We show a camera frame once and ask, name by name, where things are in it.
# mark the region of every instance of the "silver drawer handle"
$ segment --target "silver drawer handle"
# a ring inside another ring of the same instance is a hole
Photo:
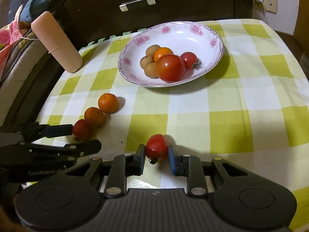
[[[146,4],[145,1],[148,3],[148,5],[155,4],[155,0],[133,0],[133,1],[121,4],[121,5],[119,5],[119,7],[120,7],[121,11],[125,12],[125,11],[129,10],[128,6],[130,7],[130,5],[133,5],[134,3],[140,3],[140,7],[142,7],[143,4]]]

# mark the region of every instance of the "electrical outlet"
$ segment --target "electrical outlet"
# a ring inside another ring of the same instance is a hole
[[[278,9],[278,0],[264,0],[265,10],[272,13],[277,13]],[[253,8],[254,9],[261,9],[264,10],[263,4],[253,1]]]

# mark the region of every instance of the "floral plate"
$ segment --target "floral plate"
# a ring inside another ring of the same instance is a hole
[[[190,51],[197,55],[201,64],[186,70],[178,82],[167,83],[159,78],[149,78],[140,67],[146,49],[158,44],[170,48],[174,54]],[[144,87],[169,87],[197,79],[220,61],[223,54],[222,39],[213,29],[196,22],[176,21],[153,26],[133,37],[123,48],[118,59],[120,74],[129,82]]]

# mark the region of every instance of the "white wall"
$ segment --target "white wall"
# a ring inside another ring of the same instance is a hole
[[[268,25],[274,30],[293,34],[299,0],[278,0],[277,14],[266,12]],[[253,10],[253,18],[264,20],[264,11]]]

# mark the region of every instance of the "yellow and white tablecloth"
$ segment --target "yellow and white tablecloth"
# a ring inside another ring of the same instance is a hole
[[[85,65],[64,72],[45,102],[41,124],[74,124],[97,107],[106,92],[119,98],[120,110],[100,128],[104,160],[135,151],[156,133],[165,134],[180,153],[210,161],[221,156],[277,182],[296,196],[292,230],[309,223],[309,83],[280,37],[254,19],[205,21],[219,33],[224,55],[205,76],[170,88],[144,88],[127,82],[117,68],[120,51],[137,33],[83,50]],[[72,137],[40,140],[63,146]],[[145,163],[131,186],[185,187],[167,162]]]

